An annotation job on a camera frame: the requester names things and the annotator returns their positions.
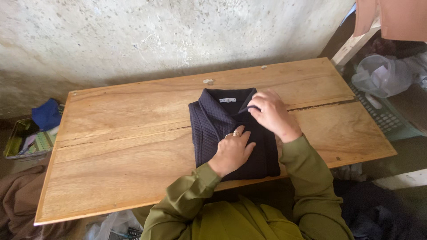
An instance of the wooden tabletop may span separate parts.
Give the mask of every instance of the wooden tabletop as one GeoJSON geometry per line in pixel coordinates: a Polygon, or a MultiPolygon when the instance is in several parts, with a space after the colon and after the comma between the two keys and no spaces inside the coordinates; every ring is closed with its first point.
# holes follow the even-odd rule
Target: wooden tabletop
{"type": "MultiPolygon", "coordinates": [[[[396,154],[327,58],[72,91],[35,224],[158,203],[195,168],[188,104],[202,89],[274,89],[331,167],[396,154]]],[[[217,190],[283,178],[222,182],[217,190]]]]}

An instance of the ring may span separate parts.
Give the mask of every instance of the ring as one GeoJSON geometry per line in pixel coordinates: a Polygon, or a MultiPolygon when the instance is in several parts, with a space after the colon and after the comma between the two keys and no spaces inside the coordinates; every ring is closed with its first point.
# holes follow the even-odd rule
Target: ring
{"type": "Polygon", "coordinates": [[[233,136],[239,136],[240,137],[240,131],[239,130],[235,130],[232,134],[233,136]]]}

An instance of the clothing label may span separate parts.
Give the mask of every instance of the clothing label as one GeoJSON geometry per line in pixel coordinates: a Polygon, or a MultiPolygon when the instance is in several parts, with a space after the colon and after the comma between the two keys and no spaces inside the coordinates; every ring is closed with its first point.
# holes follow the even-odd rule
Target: clothing label
{"type": "Polygon", "coordinates": [[[229,97],[229,98],[221,98],[220,100],[219,100],[219,102],[235,102],[236,101],[236,99],[235,98],[233,98],[233,97],[229,97]]]}

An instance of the blue cloth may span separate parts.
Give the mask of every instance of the blue cloth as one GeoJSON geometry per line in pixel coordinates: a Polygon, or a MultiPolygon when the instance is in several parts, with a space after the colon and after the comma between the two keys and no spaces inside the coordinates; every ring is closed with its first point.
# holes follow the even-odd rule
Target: blue cloth
{"type": "Polygon", "coordinates": [[[59,125],[61,115],[58,111],[58,103],[49,99],[38,108],[31,109],[32,120],[40,127],[41,130],[50,130],[59,125]]]}

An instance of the navy quilted jacket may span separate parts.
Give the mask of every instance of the navy quilted jacket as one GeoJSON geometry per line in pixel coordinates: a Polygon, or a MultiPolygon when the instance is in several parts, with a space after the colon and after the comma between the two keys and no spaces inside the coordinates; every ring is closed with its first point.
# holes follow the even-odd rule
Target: navy quilted jacket
{"type": "Polygon", "coordinates": [[[280,175],[274,133],[261,126],[247,111],[255,88],[242,90],[204,89],[197,102],[190,103],[191,129],[196,167],[209,161],[218,142],[239,125],[251,131],[250,142],[256,142],[248,161],[222,181],[261,179],[280,175]]]}

